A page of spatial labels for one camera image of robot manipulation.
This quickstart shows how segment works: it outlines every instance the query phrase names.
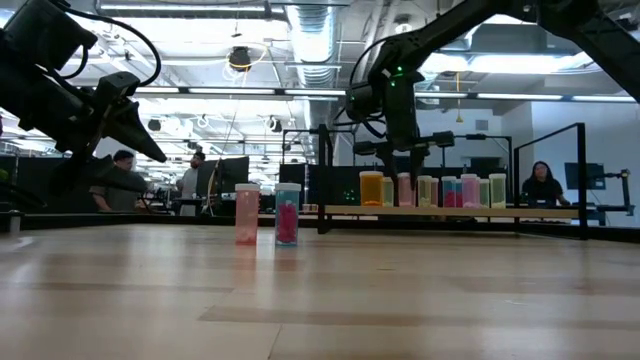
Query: person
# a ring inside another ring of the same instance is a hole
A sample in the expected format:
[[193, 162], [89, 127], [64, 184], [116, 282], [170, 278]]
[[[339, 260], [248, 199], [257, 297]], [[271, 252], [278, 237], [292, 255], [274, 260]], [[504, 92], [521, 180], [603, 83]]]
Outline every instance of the person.
[[[176, 186], [182, 193], [181, 197], [183, 199], [193, 199], [193, 194], [196, 193], [196, 186], [198, 184], [198, 168], [204, 163], [205, 159], [206, 156], [201, 151], [193, 154], [190, 163], [191, 167], [185, 171], [182, 180], [176, 182]], [[180, 207], [180, 216], [196, 216], [196, 206], [182, 205], [182, 207]]]
[[522, 184], [522, 192], [527, 194], [529, 200], [542, 200], [554, 205], [559, 201], [564, 206], [571, 205], [563, 195], [562, 186], [553, 178], [549, 165], [544, 161], [533, 164], [531, 177]]
[[[133, 168], [133, 153], [118, 150], [113, 155], [114, 164], [127, 172]], [[138, 206], [138, 193], [133, 191], [92, 186], [89, 189], [99, 211], [133, 212]]]

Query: white lid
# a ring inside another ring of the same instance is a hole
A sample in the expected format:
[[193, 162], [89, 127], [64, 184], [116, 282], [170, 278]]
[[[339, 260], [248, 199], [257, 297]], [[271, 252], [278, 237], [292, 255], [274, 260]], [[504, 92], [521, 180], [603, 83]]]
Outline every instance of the white lid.
[[360, 176], [382, 176], [382, 171], [360, 171]]
[[236, 191], [260, 191], [258, 184], [236, 184]]
[[277, 183], [275, 189], [276, 191], [301, 191], [302, 186], [294, 183]]

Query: orange container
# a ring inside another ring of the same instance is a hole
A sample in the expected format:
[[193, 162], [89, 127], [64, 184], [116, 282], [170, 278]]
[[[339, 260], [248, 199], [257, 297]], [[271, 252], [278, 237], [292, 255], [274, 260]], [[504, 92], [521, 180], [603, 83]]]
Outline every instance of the orange container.
[[382, 172], [360, 172], [360, 204], [362, 206], [382, 206]]

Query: wooden shelf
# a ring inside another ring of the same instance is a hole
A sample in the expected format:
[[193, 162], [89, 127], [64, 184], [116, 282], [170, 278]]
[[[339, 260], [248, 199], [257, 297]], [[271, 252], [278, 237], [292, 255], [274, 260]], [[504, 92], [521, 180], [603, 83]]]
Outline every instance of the wooden shelf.
[[381, 206], [327, 205], [327, 214], [334, 215], [423, 215], [423, 216], [468, 216], [503, 218], [547, 218], [576, 219], [576, 209], [459, 209], [459, 208], [409, 208]]

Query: robotic arm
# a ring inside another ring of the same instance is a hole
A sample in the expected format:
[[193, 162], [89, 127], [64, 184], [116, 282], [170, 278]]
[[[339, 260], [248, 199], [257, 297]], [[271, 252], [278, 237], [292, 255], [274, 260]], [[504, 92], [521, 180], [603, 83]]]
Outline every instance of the robotic arm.
[[[421, 29], [383, 39], [368, 82], [351, 85], [347, 92], [346, 110], [356, 122], [382, 112], [387, 141], [358, 144], [357, 154], [376, 153], [385, 167], [393, 169], [389, 151], [411, 151], [415, 179], [428, 155], [428, 143], [420, 137], [415, 116], [413, 87], [424, 80], [418, 69], [434, 51], [495, 14], [537, 22], [554, 35], [574, 41], [640, 102], [636, 65], [640, 44], [602, 11], [597, 0], [466, 0]], [[453, 134], [449, 136], [451, 141], [444, 143], [452, 145]]]
[[92, 156], [100, 139], [110, 136], [154, 160], [166, 161], [140, 123], [138, 104], [128, 98], [140, 80], [118, 72], [101, 78], [95, 89], [78, 89], [59, 75], [57, 70], [80, 47], [86, 64], [88, 50], [97, 41], [67, 12], [105, 21], [77, 12], [61, 0], [27, 0], [0, 29], [0, 107], [18, 117], [24, 130], [36, 128], [56, 141], [58, 151], [73, 153], [56, 169], [51, 192], [59, 194], [80, 181], [142, 192], [144, 181], [115, 167], [110, 156]]

